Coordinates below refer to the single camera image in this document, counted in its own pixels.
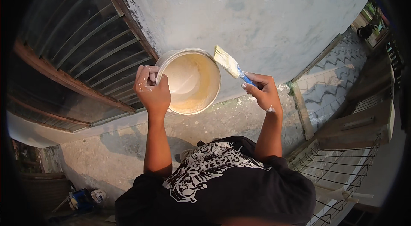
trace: graphic print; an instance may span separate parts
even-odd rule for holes
[[[271,169],[233,149],[233,143],[229,142],[215,142],[200,146],[182,161],[182,165],[164,181],[163,187],[170,190],[170,196],[177,202],[190,201],[191,203],[197,201],[195,198],[197,190],[207,188],[208,180],[222,176],[229,168],[249,167],[265,171]]]

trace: black t-shirt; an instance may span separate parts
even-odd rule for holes
[[[315,208],[313,183],[282,157],[255,160],[254,148],[243,136],[219,139],[198,147],[166,180],[140,175],[115,202],[117,225],[219,225],[231,217],[305,225]]]

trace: person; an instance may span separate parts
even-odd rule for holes
[[[313,183],[282,157],[283,111],[274,79],[246,73],[243,83],[266,116],[257,143],[243,136],[211,141],[184,153],[172,172],[164,117],[168,78],[140,66],[134,90],[148,113],[143,174],[115,202],[117,225],[305,225],[315,208]]]

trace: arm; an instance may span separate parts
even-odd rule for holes
[[[158,69],[141,65],[137,70],[133,89],[148,113],[144,172],[150,171],[162,177],[169,177],[172,173],[172,160],[164,128],[164,117],[170,105],[171,95],[166,75],[162,75],[159,85],[153,85]]]
[[[270,156],[282,156],[281,127],[282,107],[274,79],[267,75],[244,72],[257,86],[243,83],[242,87],[257,99],[258,105],[266,112],[260,136],[254,155],[257,160],[264,162]]]

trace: plastic container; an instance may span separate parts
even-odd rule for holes
[[[195,115],[207,109],[220,91],[221,75],[213,57],[203,49],[171,50],[157,60],[160,67],[156,85],[162,74],[168,77],[171,92],[169,111]]]

